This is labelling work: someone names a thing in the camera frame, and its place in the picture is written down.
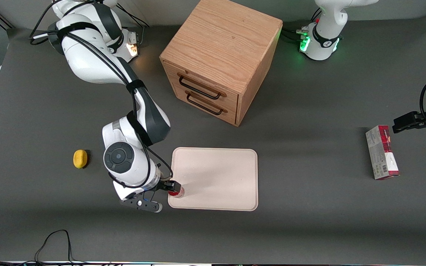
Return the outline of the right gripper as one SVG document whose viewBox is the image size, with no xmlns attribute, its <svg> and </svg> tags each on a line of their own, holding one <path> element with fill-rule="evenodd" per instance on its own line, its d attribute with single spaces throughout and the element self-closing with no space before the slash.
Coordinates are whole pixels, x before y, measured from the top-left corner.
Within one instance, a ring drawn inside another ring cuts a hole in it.
<svg viewBox="0 0 426 266">
<path fill-rule="evenodd" d="M 150 176 L 148 178 L 148 182 L 146 184 L 146 190 L 152 190 L 155 189 L 159 182 L 161 182 L 164 179 L 164 174 L 160 170 L 159 167 L 155 168 L 155 171 L 152 171 L 150 173 Z M 181 189 L 181 184 L 173 181 L 173 180 L 167 180 L 162 182 L 162 188 L 160 190 L 167 191 L 169 194 L 174 194 L 175 189 Z"/>
</svg>

